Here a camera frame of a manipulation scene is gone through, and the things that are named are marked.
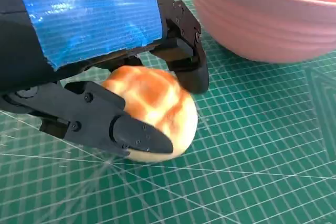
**blue duct tape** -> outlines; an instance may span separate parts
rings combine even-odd
[[[61,66],[162,38],[156,0],[23,0],[43,53]]]

